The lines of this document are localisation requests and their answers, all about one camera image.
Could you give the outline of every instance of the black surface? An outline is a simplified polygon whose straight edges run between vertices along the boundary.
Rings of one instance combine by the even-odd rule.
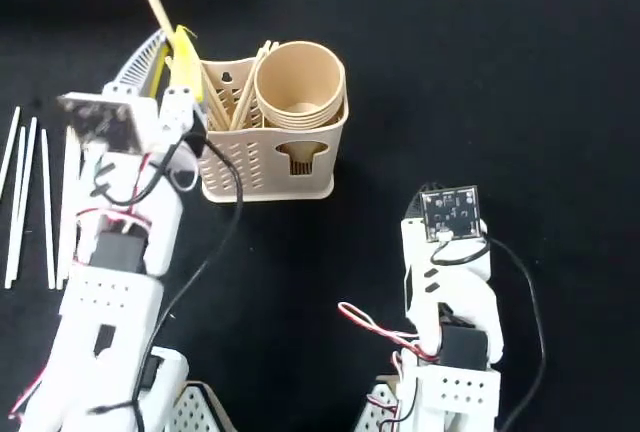
[[[615,430],[635,419],[640,209],[628,200],[612,209],[602,191],[634,197],[640,187],[640,0],[165,2],[198,34],[203,56],[310,39],[335,50],[348,71],[352,115],[333,195],[249,204],[223,263],[162,334],[239,430],[351,427],[374,376],[391,371],[393,347],[344,320],[336,302],[406,327],[399,221],[427,180],[477,184],[491,234],[537,281],[549,371],[514,430]],[[22,104],[23,123],[37,114],[49,129],[57,209],[63,128],[54,98],[100,90],[155,24],[143,0],[0,0],[0,19],[1,125]],[[12,180],[7,186],[3,248]],[[0,295],[0,410],[45,363],[58,323],[40,186],[35,173],[22,275]],[[230,212],[198,194],[187,201],[170,293]],[[533,377],[538,347],[524,279],[500,251],[492,260],[506,342],[504,416]]]

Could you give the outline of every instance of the robotic arm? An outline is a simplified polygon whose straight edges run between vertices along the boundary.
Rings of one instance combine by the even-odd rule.
[[[355,430],[493,432],[504,343],[476,188],[421,190],[401,230],[405,313],[423,354],[403,349],[395,393],[378,383]]]
[[[159,432],[183,388],[188,366],[180,353],[154,347],[145,361],[144,352],[163,296],[158,278],[169,268],[182,215],[172,177],[197,174],[203,153],[202,143],[182,138],[204,135],[206,117],[189,84],[168,88],[158,111],[149,96],[165,54],[158,32],[101,95],[60,98],[87,152],[73,204],[80,232],[58,333],[21,432],[135,430],[130,406],[91,411],[130,399],[141,367],[145,430]],[[168,176],[158,174],[163,164]]]

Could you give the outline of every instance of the black cable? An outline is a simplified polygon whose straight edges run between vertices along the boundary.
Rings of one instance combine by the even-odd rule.
[[[420,357],[416,355],[416,366],[419,366],[419,365],[420,365]],[[413,409],[416,408],[417,399],[418,399],[418,378],[416,377],[416,387],[413,392],[413,400],[411,401],[411,407],[409,407],[409,410],[407,411],[407,413],[404,414],[404,417],[400,419],[381,420],[380,423],[378,424],[378,432],[382,432],[382,427],[384,427],[386,424],[399,424],[400,422],[404,422],[409,417],[411,417],[411,414],[413,414]]]
[[[89,411],[90,413],[100,415],[100,414],[105,414],[105,413],[110,412],[110,411],[115,410],[115,409],[120,409],[120,408],[125,408],[125,407],[133,407],[133,413],[134,413],[134,416],[135,416],[136,427],[138,428],[138,432],[145,432],[144,420],[142,418],[142,413],[140,412],[140,404],[139,404],[139,401],[138,401],[138,396],[140,395],[140,390],[142,389],[142,379],[143,379],[143,376],[144,376],[144,371],[145,371],[145,368],[146,368],[146,365],[147,365],[147,361],[149,360],[149,357],[151,356],[151,349],[153,348],[153,343],[155,342],[155,339],[158,336],[158,333],[160,332],[160,330],[162,329],[164,324],[167,322],[167,319],[169,318],[169,314],[171,313],[173,308],[176,306],[176,304],[180,301],[180,299],[184,296],[184,294],[191,288],[191,286],[200,277],[200,275],[202,275],[202,273],[210,265],[215,263],[220,258],[220,256],[222,255],[222,252],[224,251],[224,248],[227,245],[227,242],[229,241],[229,239],[231,238],[231,236],[235,232],[236,228],[238,227],[238,223],[240,221],[240,216],[242,214],[242,206],[243,206],[243,203],[244,203],[244,195],[243,195],[243,190],[242,190],[242,180],[240,179],[240,174],[238,173],[238,169],[236,169],[236,167],[233,164],[233,162],[231,162],[227,158],[227,156],[225,156],[222,153],[222,151],[220,151],[220,149],[218,149],[210,140],[208,140],[206,137],[204,137],[202,135],[199,135],[199,134],[195,134],[195,133],[189,132],[189,133],[185,134],[182,137],[182,139],[178,142],[178,144],[180,144],[180,142],[182,142],[182,140],[187,139],[187,138],[196,138],[196,139],[202,140],[203,143],[209,148],[209,150],[211,150],[211,152],[213,152],[216,155],[216,157],[218,159],[220,159],[220,161],[229,170],[229,172],[231,173],[231,175],[233,177],[233,181],[235,182],[235,186],[236,186],[236,207],[235,207],[235,210],[233,212],[233,217],[231,218],[231,222],[229,223],[229,226],[227,227],[227,230],[226,230],[224,236],[222,237],[222,240],[218,244],[218,247],[213,252],[211,252],[202,261],[200,266],[191,275],[189,280],[173,296],[173,298],[171,299],[171,301],[169,302],[167,307],[160,314],[160,318],[158,319],[158,322],[157,322],[155,328],[153,329],[153,332],[151,333],[151,336],[149,337],[149,340],[147,341],[147,345],[146,345],[145,350],[143,352],[142,362],[141,362],[140,368],[138,369],[138,375],[136,377],[135,385],[133,387],[133,394],[132,394],[131,400],[126,401],[126,402],[122,402],[120,404],[95,407],[95,408],[93,408],[93,409],[91,409]],[[161,169],[162,163],[158,167],[158,169],[156,170],[156,173]]]
[[[468,264],[469,262],[473,262],[474,260],[479,259],[483,255],[485,255],[487,252],[489,252],[489,250],[491,249],[491,243],[489,242],[489,240],[487,240],[487,237],[485,236],[484,246],[481,249],[479,249],[477,252],[474,252],[471,255],[467,255],[466,257],[462,257],[460,259],[436,259],[436,255],[449,244],[450,242],[444,242],[440,244],[438,248],[433,252],[433,254],[431,254],[430,260],[433,265],[447,266],[447,265]]]
[[[498,246],[503,251],[507,253],[513,264],[520,269],[520,272],[524,275],[525,279],[527,279],[527,283],[529,284],[529,294],[531,295],[531,306],[533,308],[533,315],[536,320],[536,327],[538,329],[538,341],[540,343],[540,364],[538,365],[538,371],[536,372],[536,376],[529,387],[527,393],[522,397],[518,405],[516,405],[513,410],[509,413],[505,421],[502,423],[502,426],[498,429],[498,432],[507,432],[513,423],[518,419],[520,414],[524,409],[527,408],[531,399],[533,399],[534,395],[540,388],[540,384],[542,382],[542,378],[544,377],[545,370],[547,368],[547,346],[544,338],[544,330],[542,328],[542,317],[540,315],[540,306],[538,305],[538,298],[536,296],[536,289],[533,285],[533,279],[531,278],[531,273],[529,269],[524,264],[524,262],[518,257],[515,252],[513,252],[506,244],[500,242],[497,239],[492,237],[488,238],[489,241],[493,245]]]
[[[176,151],[178,150],[178,147],[180,147],[180,144],[182,143],[182,141],[185,140],[188,136],[190,136],[190,134],[196,135],[196,134],[192,134],[191,132],[187,132],[185,135],[183,135],[180,138],[180,140],[178,140],[175,144],[169,147],[169,150],[167,150],[167,153],[165,154],[162,161],[160,162],[160,165],[158,165],[158,168],[156,169],[155,174],[153,174],[153,176],[151,177],[151,180],[149,180],[149,183],[147,183],[145,188],[142,189],[140,192],[138,192],[138,195],[136,195],[135,197],[131,197],[128,200],[116,200],[113,197],[111,197],[107,192],[109,189],[108,183],[107,184],[97,183],[97,179],[98,177],[100,177],[101,172],[105,170],[110,170],[110,168],[113,167],[113,164],[108,164],[96,171],[96,173],[93,176],[93,185],[95,187],[94,192],[98,195],[102,195],[105,199],[107,199],[107,201],[110,204],[117,205],[118,207],[130,207],[139,202],[142,202],[144,199],[146,199],[149,196],[149,194],[151,194],[151,192],[153,192],[153,189],[155,189],[155,187],[158,185],[158,182],[160,182],[160,179],[164,176],[164,173],[167,170],[167,167],[169,166],[169,162],[171,162],[171,159],[173,158]],[[98,161],[97,165],[101,165],[101,164],[102,164],[102,159]]]

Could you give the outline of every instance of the beige plastic basket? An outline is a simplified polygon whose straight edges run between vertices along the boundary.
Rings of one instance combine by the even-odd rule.
[[[245,86],[253,58],[233,62],[203,61],[205,68],[222,77],[226,91],[219,91],[226,106],[229,93],[235,101]],[[344,104],[330,124],[313,130],[285,130],[269,127],[258,109],[255,97],[247,114],[245,129],[209,131],[209,139],[229,157],[240,173],[244,200],[323,199],[333,191],[333,167],[342,127],[349,116]],[[284,150],[286,144],[317,142],[318,152],[309,162],[296,162]],[[202,192],[212,202],[234,202],[235,186],[224,164],[210,151],[200,160]]]

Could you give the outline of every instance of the yellow plastic part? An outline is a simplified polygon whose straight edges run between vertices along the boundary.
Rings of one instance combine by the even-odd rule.
[[[190,87],[196,101],[201,103],[204,92],[200,57],[198,57],[189,35],[189,29],[183,25],[176,27],[176,33],[173,35],[173,60],[169,85]]]

